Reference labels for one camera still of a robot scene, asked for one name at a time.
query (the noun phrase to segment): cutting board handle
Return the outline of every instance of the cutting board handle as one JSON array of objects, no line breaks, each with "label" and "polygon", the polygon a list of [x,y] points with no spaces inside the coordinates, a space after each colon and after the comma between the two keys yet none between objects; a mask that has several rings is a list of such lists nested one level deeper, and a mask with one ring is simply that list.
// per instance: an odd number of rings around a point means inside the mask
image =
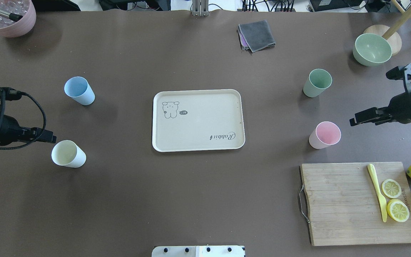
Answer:
[{"label": "cutting board handle", "polygon": [[302,192],[304,192],[304,197],[305,197],[305,191],[304,191],[304,189],[305,189],[305,185],[304,184],[302,184],[302,186],[300,187],[300,190],[299,190],[299,195],[298,195],[298,200],[299,200],[299,210],[300,210],[300,213],[302,213],[302,215],[304,216],[304,218],[305,218],[305,220],[307,221],[307,223],[310,223],[310,220],[309,220],[309,218],[307,217],[307,210],[305,210],[305,213],[304,213],[304,211],[302,210],[302,201],[300,200],[300,193],[302,193]]}]

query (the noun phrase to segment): pink bowl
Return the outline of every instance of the pink bowl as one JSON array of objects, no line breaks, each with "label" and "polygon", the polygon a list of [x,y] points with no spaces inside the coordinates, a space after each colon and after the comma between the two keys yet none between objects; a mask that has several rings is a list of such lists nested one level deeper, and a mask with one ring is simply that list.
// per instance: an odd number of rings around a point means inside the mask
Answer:
[{"label": "pink bowl", "polygon": [[36,23],[36,10],[30,0],[30,6],[23,18],[12,25],[0,28],[0,35],[5,37],[17,37],[27,34],[34,27]]}]

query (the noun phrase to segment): white cup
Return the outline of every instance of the white cup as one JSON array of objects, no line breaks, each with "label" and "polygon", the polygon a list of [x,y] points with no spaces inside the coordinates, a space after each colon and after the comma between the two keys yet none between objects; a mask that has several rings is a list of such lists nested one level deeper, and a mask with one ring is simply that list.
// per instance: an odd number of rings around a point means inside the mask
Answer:
[{"label": "white cup", "polygon": [[86,154],[73,141],[58,142],[52,150],[52,161],[56,165],[78,168],[87,160]]},{"label": "white cup", "polygon": [[339,127],[329,121],[320,122],[309,137],[309,143],[313,148],[322,149],[335,145],[340,141],[341,132]]},{"label": "white cup", "polygon": [[333,83],[333,77],[323,69],[314,69],[310,72],[302,91],[308,97],[315,97],[321,94]]},{"label": "white cup", "polygon": [[82,105],[89,105],[95,100],[95,93],[93,93],[88,81],[82,77],[70,78],[64,84],[64,92]]}]

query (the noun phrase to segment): ice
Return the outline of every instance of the ice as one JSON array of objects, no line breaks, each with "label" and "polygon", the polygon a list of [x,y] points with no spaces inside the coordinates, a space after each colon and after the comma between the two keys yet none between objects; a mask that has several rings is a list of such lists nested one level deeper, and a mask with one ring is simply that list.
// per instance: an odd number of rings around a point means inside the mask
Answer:
[{"label": "ice", "polygon": [[[0,0],[0,9],[25,15],[29,8],[29,0]],[[0,16],[0,28],[14,24],[15,22]]]}]

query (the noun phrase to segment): bowl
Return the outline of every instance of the bowl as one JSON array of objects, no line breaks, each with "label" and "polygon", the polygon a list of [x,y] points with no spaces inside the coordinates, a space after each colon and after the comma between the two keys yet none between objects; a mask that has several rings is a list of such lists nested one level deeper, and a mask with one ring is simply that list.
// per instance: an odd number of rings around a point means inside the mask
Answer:
[{"label": "bowl", "polygon": [[23,18],[12,25],[0,28],[0,35],[5,37],[23,36],[31,31],[34,23],[36,23],[36,10],[31,0],[29,0],[28,11],[23,15]]},{"label": "bowl", "polygon": [[391,46],[377,34],[365,33],[354,42],[353,56],[362,65],[377,66],[391,58]]}]

